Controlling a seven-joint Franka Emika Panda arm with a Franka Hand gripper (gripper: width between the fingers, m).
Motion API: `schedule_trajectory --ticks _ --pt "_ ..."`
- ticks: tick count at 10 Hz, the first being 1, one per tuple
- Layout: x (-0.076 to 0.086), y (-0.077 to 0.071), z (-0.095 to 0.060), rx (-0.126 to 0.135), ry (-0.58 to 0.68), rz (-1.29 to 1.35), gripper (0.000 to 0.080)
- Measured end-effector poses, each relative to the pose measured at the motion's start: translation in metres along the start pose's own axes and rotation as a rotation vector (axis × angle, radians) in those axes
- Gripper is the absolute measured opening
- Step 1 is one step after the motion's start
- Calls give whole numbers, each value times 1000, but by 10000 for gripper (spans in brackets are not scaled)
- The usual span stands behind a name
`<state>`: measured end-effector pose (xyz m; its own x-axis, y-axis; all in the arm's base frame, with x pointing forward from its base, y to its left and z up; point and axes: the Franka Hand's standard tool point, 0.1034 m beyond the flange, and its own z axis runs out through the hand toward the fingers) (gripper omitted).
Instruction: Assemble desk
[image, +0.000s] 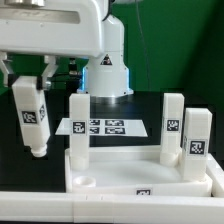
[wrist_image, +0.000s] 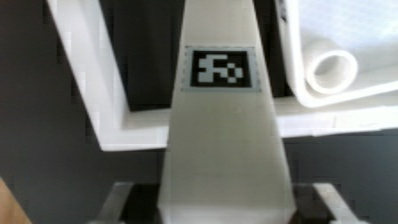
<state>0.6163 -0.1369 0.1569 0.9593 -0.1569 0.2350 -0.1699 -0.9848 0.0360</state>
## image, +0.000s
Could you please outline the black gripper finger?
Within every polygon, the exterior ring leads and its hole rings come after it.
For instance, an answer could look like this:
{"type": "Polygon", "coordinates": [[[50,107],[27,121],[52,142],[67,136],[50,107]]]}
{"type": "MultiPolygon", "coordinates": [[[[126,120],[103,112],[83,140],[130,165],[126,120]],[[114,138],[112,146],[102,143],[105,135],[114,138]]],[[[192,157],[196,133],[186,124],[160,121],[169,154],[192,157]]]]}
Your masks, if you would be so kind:
{"type": "Polygon", "coordinates": [[[49,90],[51,87],[50,78],[56,73],[58,69],[58,60],[57,56],[45,55],[44,63],[46,67],[41,76],[37,78],[37,89],[38,90],[49,90]]]}
{"type": "Polygon", "coordinates": [[[16,80],[16,75],[12,68],[12,58],[7,52],[0,51],[0,71],[3,73],[3,85],[11,87],[16,80]]]}

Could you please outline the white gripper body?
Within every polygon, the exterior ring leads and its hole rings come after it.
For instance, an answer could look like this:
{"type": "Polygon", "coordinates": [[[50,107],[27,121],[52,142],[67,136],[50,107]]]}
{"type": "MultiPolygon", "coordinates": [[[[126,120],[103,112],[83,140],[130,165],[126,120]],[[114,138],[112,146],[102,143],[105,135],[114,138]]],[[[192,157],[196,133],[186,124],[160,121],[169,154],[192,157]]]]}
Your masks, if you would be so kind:
{"type": "Polygon", "coordinates": [[[109,0],[42,0],[42,7],[0,0],[0,51],[98,57],[109,0]]]}

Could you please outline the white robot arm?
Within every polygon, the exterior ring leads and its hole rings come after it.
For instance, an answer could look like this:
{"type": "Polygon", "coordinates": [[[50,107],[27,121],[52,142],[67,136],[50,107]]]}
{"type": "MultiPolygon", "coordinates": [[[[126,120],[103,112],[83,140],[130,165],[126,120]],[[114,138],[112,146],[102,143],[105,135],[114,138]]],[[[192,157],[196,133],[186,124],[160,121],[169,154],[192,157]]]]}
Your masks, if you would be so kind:
{"type": "Polygon", "coordinates": [[[111,13],[129,0],[0,0],[0,70],[3,85],[13,83],[10,54],[42,55],[47,67],[41,89],[59,57],[86,58],[81,93],[95,102],[114,103],[133,93],[124,64],[124,26],[111,13]]]}

